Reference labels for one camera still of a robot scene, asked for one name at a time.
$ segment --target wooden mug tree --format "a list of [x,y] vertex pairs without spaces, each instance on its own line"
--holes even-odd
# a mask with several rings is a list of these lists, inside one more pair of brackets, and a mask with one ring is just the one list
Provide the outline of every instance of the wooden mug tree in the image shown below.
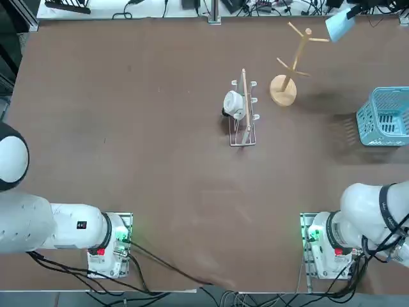
[[301,42],[298,46],[297,52],[295,53],[294,62],[291,67],[287,66],[283,61],[277,58],[277,61],[287,69],[288,73],[286,75],[278,75],[276,76],[273,81],[270,83],[270,94],[271,98],[275,101],[276,104],[279,106],[290,106],[297,95],[297,87],[295,86],[292,77],[294,75],[304,75],[309,77],[310,75],[305,72],[297,72],[295,69],[297,64],[300,60],[301,53],[308,41],[312,42],[329,42],[330,40],[324,38],[312,38],[312,31],[311,29],[305,29],[305,33],[302,34],[292,23],[288,23],[290,27],[294,29],[300,36]]

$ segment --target table surface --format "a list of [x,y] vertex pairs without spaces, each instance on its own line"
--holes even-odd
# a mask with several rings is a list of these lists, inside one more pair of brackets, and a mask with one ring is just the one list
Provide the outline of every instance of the table surface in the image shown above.
[[[362,146],[354,112],[373,88],[405,85],[409,32],[395,18],[375,28],[363,18],[336,44],[309,43],[298,68],[312,77],[297,77],[295,103],[281,108],[268,87],[283,73],[275,58],[290,62],[299,42],[287,21],[45,23],[27,43],[8,117],[31,151],[19,189],[133,212],[135,241],[216,285],[294,292],[301,212],[339,209],[355,182],[408,179],[408,148]],[[327,37],[324,18],[291,21]],[[258,82],[261,118],[257,145],[237,149],[220,112],[242,68]],[[85,251],[44,253],[86,267]],[[197,286],[139,258],[152,289]],[[26,255],[1,261],[2,290],[85,289]],[[407,294],[408,273],[371,262],[360,291]],[[124,280],[140,284],[135,270]]]

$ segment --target teal plastic basket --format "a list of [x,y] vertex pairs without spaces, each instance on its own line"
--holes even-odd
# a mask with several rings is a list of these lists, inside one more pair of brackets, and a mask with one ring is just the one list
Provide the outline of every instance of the teal plastic basket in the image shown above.
[[357,124],[364,145],[409,144],[409,87],[376,88],[357,112]]

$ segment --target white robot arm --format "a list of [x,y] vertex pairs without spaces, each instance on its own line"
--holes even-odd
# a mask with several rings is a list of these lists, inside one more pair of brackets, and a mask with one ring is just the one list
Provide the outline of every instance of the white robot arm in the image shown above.
[[[308,229],[318,277],[335,278],[350,264],[354,249],[373,255],[408,213],[409,181],[349,186],[341,197],[341,210],[320,212]],[[409,267],[408,227],[409,221],[404,222],[377,255]]]
[[112,278],[126,276],[132,215],[126,214],[125,223],[121,215],[101,213],[96,207],[49,203],[12,190],[25,177],[28,166],[24,138],[0,122],[0,254],[87,249],[90,271]]

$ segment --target white cup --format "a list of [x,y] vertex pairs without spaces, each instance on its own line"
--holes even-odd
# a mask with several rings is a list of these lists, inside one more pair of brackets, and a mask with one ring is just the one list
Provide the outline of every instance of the white cup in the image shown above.
[[241,120],[245,116],[244,98],[235,91],[229,91],[224,97],[224,112],[236,120]]

